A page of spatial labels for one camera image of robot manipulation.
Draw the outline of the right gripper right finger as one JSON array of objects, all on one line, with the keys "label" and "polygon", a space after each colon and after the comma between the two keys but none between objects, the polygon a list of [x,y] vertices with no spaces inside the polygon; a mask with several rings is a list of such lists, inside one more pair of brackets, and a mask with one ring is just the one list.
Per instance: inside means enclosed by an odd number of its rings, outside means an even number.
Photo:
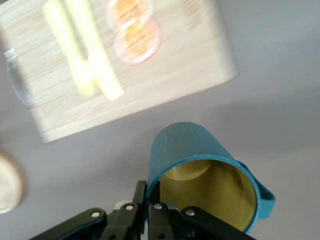
[{"label": "right gripper right finger", "polygon": [[252,240],[253,237],[195,206],[181,211],[160,200],[157,181],[147,198],[149,240]]}]

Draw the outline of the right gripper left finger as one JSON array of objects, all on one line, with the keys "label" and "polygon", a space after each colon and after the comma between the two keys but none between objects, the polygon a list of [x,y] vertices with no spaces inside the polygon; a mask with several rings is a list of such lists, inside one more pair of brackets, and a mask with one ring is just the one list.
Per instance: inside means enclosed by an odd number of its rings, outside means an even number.
[{"label": "right gripper left finger", "polygon": [[34,236],[33,240],[139,240],[144,229],[147,182],[137,182],[130,201],[118,202],[111,213],[90,208]]}]

